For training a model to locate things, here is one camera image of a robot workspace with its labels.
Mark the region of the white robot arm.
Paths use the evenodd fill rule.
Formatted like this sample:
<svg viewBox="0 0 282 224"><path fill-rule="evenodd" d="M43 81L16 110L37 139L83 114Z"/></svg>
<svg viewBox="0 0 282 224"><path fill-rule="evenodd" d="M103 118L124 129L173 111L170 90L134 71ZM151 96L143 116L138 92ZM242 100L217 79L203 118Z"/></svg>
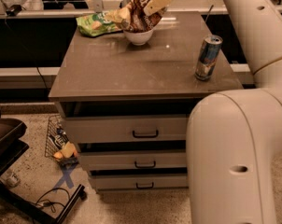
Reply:
<svg viewBox="0 0 282 224"><path fill-rule="evenodd" d="M282 15L271 0L223 0L253 75L191 111L192 224L276 224L271 163L282 151Z"/></svg>

